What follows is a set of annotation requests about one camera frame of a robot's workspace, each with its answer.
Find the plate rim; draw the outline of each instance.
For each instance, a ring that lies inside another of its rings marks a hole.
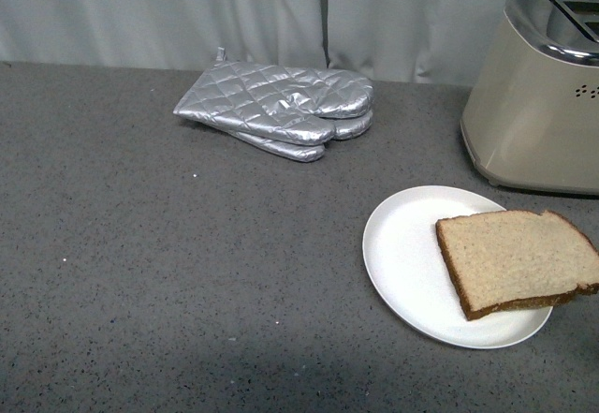
[[[445,339],[443,337],[440,336],[436,336],[434,334],[431,334],[427,331],[423,331],[421,328],[419,328],[416,324],[414,324],[412,321],[408,320],[406,317],[404,317],[403,315],[400,314],[400,312],[397,311],[397,309],[392,305],[392,302],[389,301],[389,299],[387,299],[385,293],[383,292],[383,290],[377,285],[376,282],[376,278],[373,277],[373,273],[371,271],[371,266],[372,264],[369,263],[367,256],[366,256],[366,246],[367,246],[367,235],[369,233],[369,229],[372,229],[372,222],[376,219],[376,215],[379,211],[381,211],[385,204],[390,203],[392,199],[398,197],[399,195],[406,195],[408,192],[411,191],[425,191],[425,190],[441,190],[441,191],[452,191],[454,193],[461,193],[462,195],[468,196],[468,197],[476,197],[476,198],[480,198],[482,200],[484,200],[485,202],[488,202],[489,204],[492,204],[493,206],[497,207],[497,211],[504,211],[506,210],[506,208],[504,206],[502,206],[501,204],[495,202],[494,200],[488,199],[482,195],[479,195],[478,193],[472,192],[472,191],[468,191],[465,190],[463,188],[458,188],[455,186],[448,186],[448,185],[419,185],[419,186],[413,186],[410,188],[405,188],[403,190],[400,190],[396,193],[393,193],[392,195],[386,197],[385,199],[383,199],[383,201],[381,201],[376,208],[374,208],[374,210],[372,211],[372,213],[370,214],[368,221],[366,222],[366,226],[364,227],[364,232],[362,235],[362,257],[364,259],[364,266],[366,267],[366,272],[369,275],[369,278],[371,279],[372,284],[374,285],[374,288],[377,292],[377,294],[381,297],[381,299],[383,299],[383,301],[385,302],[385,304],[387,305],[388,308],[390,308],[390,310],[393,312],[394,315],[396,315],[397,317],[399,317],[404,323],[406,323],[407,325],[409,325],[411,328],[413,328],[414,330],[416,330],[417,332],[420,332],[426,336],[429,336],[430,338],[441,342],[441,343],[446,343],[449,344],[451,346],[455,346],[455,347],[465,347],[465,348],[470,348],[470,349],[498,349],[498,348],[503,348],[503,347],[511,347],[514,346],[516,344],[522,343],[523,341],[528,340],[529,338],[533,337],[535,334],[537,334],[547,323],[549,317],[551,316],[551,312],[553,310],[553,307],[544,307],[538,310],[546,310],[546,314],[545,316],[542,318],[542,320],[539,322],[539,324],[537,325],[537,327],[535,327],[531,332],[529,332],[528,334],[520,337],[517,340],[514,341],[510,341],[509,343],[501,343],[501,344],[489,344],[489,345],[470,345],[470,344],[464,344],[464,343],[460,343],[459,341],[455,341],[455,340],[448,340]]]

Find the toaster slot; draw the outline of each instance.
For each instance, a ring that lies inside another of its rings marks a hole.
[[[589,40],[599,43],[599,0],[551,0]]]

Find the quilted oven mitt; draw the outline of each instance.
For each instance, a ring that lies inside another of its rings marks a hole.
[[[372,84],[358,73],[229,62],[219,49],[174,113],[308,162],[324,154],[325,142],[365,132],[372,103]]]

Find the toaster vent hole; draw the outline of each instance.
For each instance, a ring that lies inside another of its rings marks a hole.
[[[586,83],[584,85],[580,85],[575,91],[576,97],[588,96],[591,99],[595,99],[599,96],[599,86],[595,88],[589,87]]]

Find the bread crust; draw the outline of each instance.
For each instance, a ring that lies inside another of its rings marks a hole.
[[[525,212],[527,214],[536,214],[534,212],[528,210],[512,210],[512,211],[499,211],[494,214],[501,214],[505,212]],[[591,240],[587,235],[585,235],[581,230],[579,230],[570,220],[565,218],[563,215],[558,214],[556,212],[547,210],[546,212],[555,214],[559,216],[567,225],[574,229],[581,238],[583,238],[586,242],[589,243],[591,249],[594,250],[595,254],[599,257],[599,251],[592,244]],[[445,221],[450,221],[456,218],[445,218],[440,219],[435,223],[435,231],[437,235],[437,242],[439,244],[439,248],[441,249],[441,254],[446,263],[447,271],[449,272],[449,278],[451,279],[451,283],[453,284],[456,292],[458,293],[458,297],[460,298],[460,306],[461,309],[469,321],[474,319],[480,319],[494,312],[505,311],[505,310],[520,310],[520,309],[530,309],[530,308],[543,308],[543,307],[551,307],[555,305],[560,305],[563,303],[567,303],[572,301],[578,294],[582,295],[592,295],[599,292],[599,283],[590,284],[586,286],[578,285],[575,289],[571,291],[567,291],[560,294],[550,295],[550,296],[539,296],[539,297],[531,297],[526,299],[515,299],[508,302],[499,302],[494,305],[489,305],[487,307],[481,308],[479,310],[474,310],[469,299],[468,295],[463,287],[463,283],[460,280],[460,275],[456,269],[455,262],[451,256],[451,253],[448,250],[446,244],[446,237],[443,233],[442,224]]]

